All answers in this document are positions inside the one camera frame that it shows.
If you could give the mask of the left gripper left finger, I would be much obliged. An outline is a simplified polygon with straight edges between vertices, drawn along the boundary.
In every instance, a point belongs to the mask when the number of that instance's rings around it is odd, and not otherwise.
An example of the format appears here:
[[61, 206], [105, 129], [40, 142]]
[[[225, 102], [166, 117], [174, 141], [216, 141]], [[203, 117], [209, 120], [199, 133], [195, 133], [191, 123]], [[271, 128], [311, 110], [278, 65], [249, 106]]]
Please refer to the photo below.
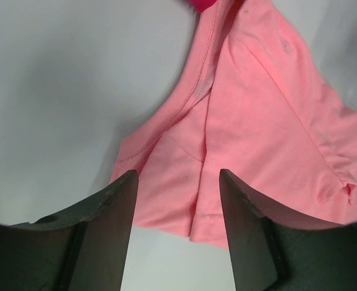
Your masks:
[[137, 190], [130, 170], [34, 223], [0, 224], [0, 290], [119, 290]]

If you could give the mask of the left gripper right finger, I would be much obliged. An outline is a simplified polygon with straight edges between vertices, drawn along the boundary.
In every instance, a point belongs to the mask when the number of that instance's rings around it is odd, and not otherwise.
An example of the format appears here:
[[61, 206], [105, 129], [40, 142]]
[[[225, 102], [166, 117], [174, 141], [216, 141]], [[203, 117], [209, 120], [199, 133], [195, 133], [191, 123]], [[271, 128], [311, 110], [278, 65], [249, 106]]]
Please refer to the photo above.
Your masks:
[[357, 290], [357, 222], [295, 211], [219, 173], [236, 290]]

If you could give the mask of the pink t shirt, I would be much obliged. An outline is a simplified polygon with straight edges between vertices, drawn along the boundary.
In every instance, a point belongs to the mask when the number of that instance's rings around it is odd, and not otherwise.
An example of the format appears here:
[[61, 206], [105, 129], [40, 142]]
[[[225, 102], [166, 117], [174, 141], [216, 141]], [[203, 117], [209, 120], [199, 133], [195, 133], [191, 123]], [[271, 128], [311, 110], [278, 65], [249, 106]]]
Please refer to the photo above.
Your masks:
[[221, 169], [320, 220], [297, 228], [357, 221], [357, 111], [271, 1], [201, 15], [178, 85], [122, 142], [113, 178], [138, 173], [136, 226], [225, 248]]

